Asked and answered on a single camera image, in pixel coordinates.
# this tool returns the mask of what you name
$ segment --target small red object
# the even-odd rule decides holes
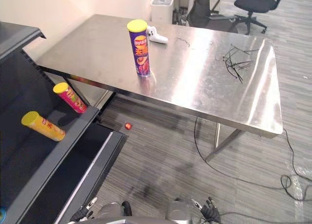
[[[125,124],[125,129],[130,130],[132,128],[132,125],[130,123]]]

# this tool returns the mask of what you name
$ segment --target orange chip can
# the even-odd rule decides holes
[[[61,141],[65,137],[65,131],[41,117],[36,111],[25,114],[21,119],[21,123],[54,141]]]
[[[65,82],[54,86],[53,92],[58,94],[77,113],[85,113],[87,106],[83,103],[75,91]]]

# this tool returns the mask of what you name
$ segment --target black cable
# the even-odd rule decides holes
[[[304,180],[307,180],[307,181],[309,181],[309,182],[312,182],[312,179],[310,179],[310,178],[308,178],[308,177],[306,177],[306,176],[304,176],[304,175],[302,175],[302,174],[299,174],[299,173],[297,172],[297,170],[295,169],[295,167],[294,167],[294,151],[293,151],[293,148],[292,148],[291,143],[290,143],[290,141],[289,141],[289,137],[288,137],[288,133],[287,133],[286,129],[283,129],[283,130],[284,130],[285,133],[286,133],[287,143],[288,143],[288,145],[289,145],[289,148],[290,148],[291,151],[292,151],[292,168],[293,168],[295,174],[296,174],[298,177],[300,177],[300,178],[302,178],[302,179],[304,179]],[[288,192],[288,190],[287,190],[288,187],[287,187],[286,185],[284,185],[284,183],[283,183],[283,178],[287,178],[287,179],[286,179],[286,185],[287,185],[288,181],[292,182],[292,179],[290,178],[289,175],[286,175],[286,174],[283,174],[283,175],[281,176],[281,179],[280,179],[280,180],[281,180],[282,187],[284,188],[284,190],[285,190],[285,192],[287,193],[287,195],[289,195],[290,197],[292,197],[295,201],[312,201],[312,199],[306,199],[307,190],[308,190],[310,187],[312,187],[312,185],[307,185],[306,189],[304,189],[302,199],[298,199],[298,198],[295,198],[293,195],[291,195],[291,194]]]
[[[196,135],[195,135],[195,132],[196,132],[196,125],[197,125],[197,117],[196,117],[196,121],[195,121],[195,126],[194,126],[194,141],[195,141],[195,145],[196,145],[196,148],[197,148],[197,152],[199,154],[199,156],[201,157],[201,159],[203,159],[203,161],[213,170],[215,170],[216,172],[220,173],[220,174],[223,174],[224,176],[226,177],[229,177],[229,178],[232,178],[232,179],[236,179],[236,180],[239,180],[239,181],[242,181],[242,182],[245,182],[245,183],[248,183],[248,184],[252,184],[252,185],[256,185],[256,186],[259,186],[259,187],[264,187],[264,188],[269,188],[269,189],[274,189],[274,190],[283,190],[284,188],[283,187],[270,187],[270,186],[266,186],[266,185],[262,185],[262,184],[257,184],[257,183],[254,183],[254,182],[250,182],[250,181],[247,181],[247,180],[244,180],[244,179],[240,179],[240,178],[236,178],[234,176],[231,176],[231,175],[228,175],[226,173],[223,173],[222,171],[219,171],[218,169],[214,168],[212,165],[210,165],[206,160],[205,158],[201,155],[199,149],[198,149],[198,145],[197,145],[197,141],[196,141]]]
[[[307,185],[306,189],[304,190],[304,193],[303,193],[303,197],[302,199],[298,199],[298,198],[295,198],[294,196],[292,196],[289,192],[288,192],[288,188],[293,184],[292,182],[292,179],[289,175],[285,175],[283,174],[280,178],[281,180],[281,184],[282,184],[282,187],[270,187],[270,186],[266,186],[266,185],[262,185],[262,184],[257,184],[257,183],[254,183],[254,182],[250,182],[250,181],[247,181],[247,180],[243,180],[243,179],[240,179],[240,178],[237,178],[237,177],[234,177],[234,176],[231,176],[231,175],[228,175],[222,171],[219,171],[218,169],[214,168],[213,166],[211,166],[206,160],[205,158],[201,155],[200,151],[199,151],[199,148],[198,148],[198,145],[197,145],[197,141],[196,141],[196,126],[197,126],[197,119],[198,117],[196,117],[196,121],[195,121],[195,126],[194,126],[194,142],[195,142],[195,145],[196,145],[196,149],[197,149],[197,152],[199,154],[199,156],[201,157],[201,159],[213,170],[215,170],[216,172],[220,173],[220,174],[223,174],[224,176],[226,177],[229,177],[229,178],[232,178],[232,179],[236,179],[238,181],[242,181],[242,182],[245,182],[247,184],[252,184],[252,185],[255,185],[255,186],[259,186],[259,187],[264,187],[264,188],[268,188],[268,189],[273,189],[273,190],[285,190],[286,194],[288,196],[290,196],[291,198],[293,198],[294,200],[296,201],[312,201],[312,199],[306,199],[306,195],[307,195],[307,190],[309,187],[312,187],[312,185]],[[301,175],[299,174],[295,167],[294,167],[294,151],[293,151],[293,148],[290,144],[290,141],[289,141],[289,138],[288,138],[288,133],[286,131],[286,129],[283,129],[286,133],[286,138],[287,138],[287,143],[292,151],[292,168],[295,172],[295,174],[297,176],[299,176],[300,178],[303,178],[305,180],[308,180],[309,182],[312,182],[312,179],[304,176],[304,175]],[[286,184],[283,183],[283,178],[287,178],[286,180]],[[267,223],[272,223],[272,224],[307,224],[307,223],[312,223],[312,220],[311,221],[307,221],[307,222],[271,222],[271,221],[267,221],[267,220],[264,220],[264,219],[261,219],[261,218],[256,218],[256,217],[253,217],[253,216],[249,216],[249,215],[246,215],[246,214],[243,214],[243,213],[238,213],[238,212],[227,212],[227,213],[223,213],[221,214],[220,216],[225,216],[225,215],[229,215],[229,214],[236,214],[236,215],[240,215],[240,216],[244,216],[244,217],[248,217],[248,218],[252,218],[252,219],[255,219],[255,220],[258,220],[258,221],[262,221],[262,222],[267,222]]]

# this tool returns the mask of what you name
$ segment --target stainless steel table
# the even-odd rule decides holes
[[[169,43],[149,41],[152,73],[142,78],[135,70],[129,21],[94,15],[37,62],[48,72],[216,122],[214,150],[207,160],[244,131],[268,138],[282,133],[275,54],[269,40],[150,22]],[[231,45],[257,50],[233,57],[252,61],[239,71],[242,83],[222,59]],[[220,124],[237,129],[221,144]]]

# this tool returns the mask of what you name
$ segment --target pink chip can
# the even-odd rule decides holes
[[[77,113],[84,113],[87,110],[87,106],[67,83],[55,85],[53,92],[57,93]]]

